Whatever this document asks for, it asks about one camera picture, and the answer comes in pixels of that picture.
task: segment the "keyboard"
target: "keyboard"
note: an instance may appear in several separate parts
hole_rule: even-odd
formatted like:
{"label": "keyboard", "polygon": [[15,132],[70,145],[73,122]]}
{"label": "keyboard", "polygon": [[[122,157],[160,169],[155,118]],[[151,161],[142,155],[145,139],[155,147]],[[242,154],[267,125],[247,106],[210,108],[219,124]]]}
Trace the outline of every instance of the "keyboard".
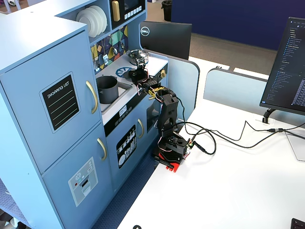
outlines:
{"label": "keyboard", "polygon": [[291,220],[291,229],[305,229],[305,223],[293,218]]}

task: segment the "light blue cabinet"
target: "light blue cabinet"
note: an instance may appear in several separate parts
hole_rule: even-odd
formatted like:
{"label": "light blue cabinet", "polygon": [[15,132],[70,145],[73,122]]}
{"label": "light blue cabinet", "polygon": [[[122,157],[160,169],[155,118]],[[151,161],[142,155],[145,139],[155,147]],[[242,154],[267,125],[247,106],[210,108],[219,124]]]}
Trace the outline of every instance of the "light blue cabinet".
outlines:
{"label": "light blue cabinet", "polygon": [[[105,144],[102,124],[43,176],[51,199],[67,229],[91,228],[93,226],[91,224],[96,221],[113,197],[109,154],[105,154],[103,147],[97,141],[98,138]],[[83,198],[73,192],[76,187],[81,190],[81,194],[84,194]]]}
{"label": "light blue cabinet", "polygon": [[[61,88],[67,81],[71,90],[62,92]],[[85,32],[50,48],[1,77],[4,91],[41,173],[101,122],[99,110],[92,114],[94,97],[86,81],[96,91]],[[74,98],[66,104],[62,103],[63,106],[58,106],[58,110],[51,114],[52,110],[48,112],[51,103],[43,98],[44,92],[47,92],[46,100],[48,96],[52,99],[68,92],[61,101],[68,96],[72,98],[72,93]],[[61,122],[59,128],[52,124],[53,119]]]}
{"label": "light blue cabinet", "polygon": [[[115,193],[158,136],[154,124],[160,111],[160,104],[155,100],[149,100],[149,97],[145,96],[106,138]],[[153,121],[150,120],[152,114],[156,116]]]}
{"label": "light blue cabinet", "polygon": [[138,145],[144,138],[146,122],[145,116],[140,114],[143,114],[141,103],[133,108],[106,138],[114,192],[123,184],[144,155]]}

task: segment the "mosaic tile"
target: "mosaic tile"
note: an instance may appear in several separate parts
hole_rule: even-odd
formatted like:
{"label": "mosaic tile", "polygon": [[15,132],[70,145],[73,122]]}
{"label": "mosaic tile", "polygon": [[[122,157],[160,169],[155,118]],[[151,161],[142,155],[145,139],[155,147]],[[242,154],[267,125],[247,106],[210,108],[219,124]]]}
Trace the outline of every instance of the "mosaic tile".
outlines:
{"label": "mosaic tile", "polygon": [[[108,65],[110,65],[113,61],[117,60],[120,56],[124,55],[126,51],[128,50],[128,29],[127,25],[121,27],[121,31],[117,30],[112,34],[112,39],[113,39],[113,46],[116,48],[119,53],[114,56],[113,51],[112,51],[112,40],[111,36],[105,37],[103,40],[97,42],[91,47],[91,52],[92,52],[92,59],[98,60],[100,63],[100,68],[104,69]],[[120,46],[121,41],[125,45],[125,50],[123,50]],[[102,56],[104,54],[108,55],[109,62],[107,65],[104,64],[104,59]]]}

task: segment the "blue partition wall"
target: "blue partition wall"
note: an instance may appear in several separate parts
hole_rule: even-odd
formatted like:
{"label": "blue partition wall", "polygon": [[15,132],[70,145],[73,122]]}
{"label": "blue partition wall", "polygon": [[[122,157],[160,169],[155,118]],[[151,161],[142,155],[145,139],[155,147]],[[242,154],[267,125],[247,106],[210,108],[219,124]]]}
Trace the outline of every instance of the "blue partition wall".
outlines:
{"label": "blue partition wall", "polygon": [[305,18],[303,0],[173,0],[172,22],[193,32],[277,50],[288,17]]}

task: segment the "gold handle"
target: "gold handle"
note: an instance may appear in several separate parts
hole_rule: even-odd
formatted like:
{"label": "gold handle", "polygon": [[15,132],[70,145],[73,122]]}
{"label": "gold handle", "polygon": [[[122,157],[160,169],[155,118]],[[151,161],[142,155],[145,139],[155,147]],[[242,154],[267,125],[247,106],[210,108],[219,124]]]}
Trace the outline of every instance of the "gold handle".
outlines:
{"label": "gold handle", "polygon": [[166,72],[165,72],[165,70],[163,69],[163,70],[161,71],[161,78],[164,78],[164,77],[166,77]]}
{"label": "gold handle", "polygon": [[91,110],[91,113],[94,114],[94,112],[96,112],[96,110],[97,110],[97,105],[98,105],[97,96],[96,96],[96,93],[94,91],[94,88],[91,86],[89,81],[86,81],[86,85],[90,89],[90,91],[91,91],[91,93],[92,93],[92,95],[94,97],[95,105],[94,105],[94,108]]}
{"label": "gold handle", "polygon": [[143,135],[144,135],[144,127],[143,127],[143,123],[141,122],[140,119],[138,119],[138,123],[140,123],[140,126],[141,126],[141,128],[142,128],[142,134],[138,137],[138,138],[141,138],[141,137],[143,137]]}
{"label": "gold handle", "polygon": [[120,6],[118,1],[112,1],[113,20],[119,21],[120,18]]}
{"label": "gold handle", "polygon": [[97,139],[97,142],[101,145],[101,147],[103,148],[104,153],[105,153],[105,156],[102,158],[102,161],[103,161],[103,160],[105,160],[106,157],[107,157],[107,150],[106,150],[106,148],[105,148],[103,142],[102,142],[99,138]]}

